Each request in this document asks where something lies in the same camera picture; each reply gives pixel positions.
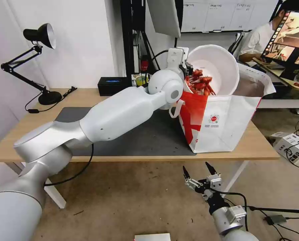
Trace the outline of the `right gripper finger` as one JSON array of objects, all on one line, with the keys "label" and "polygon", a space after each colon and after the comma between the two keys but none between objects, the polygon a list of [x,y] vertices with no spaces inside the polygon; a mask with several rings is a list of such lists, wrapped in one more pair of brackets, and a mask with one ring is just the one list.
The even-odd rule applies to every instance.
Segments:
[{"label": "right gripper finger", "polygon": [[192,179],[184,165],[182,166],[182,168],[185,184],[195,192],[204,192],[204,185],[199,181]]},{"label": "right gripper finger", "polygon": [[218,173],[213,166],[211,166],[208,162],[205,162],[208,171],[211,175],[209,175],[206,179],[209,182],[210,188],[221,188],[222,186],[222,178],[221,173]]}]

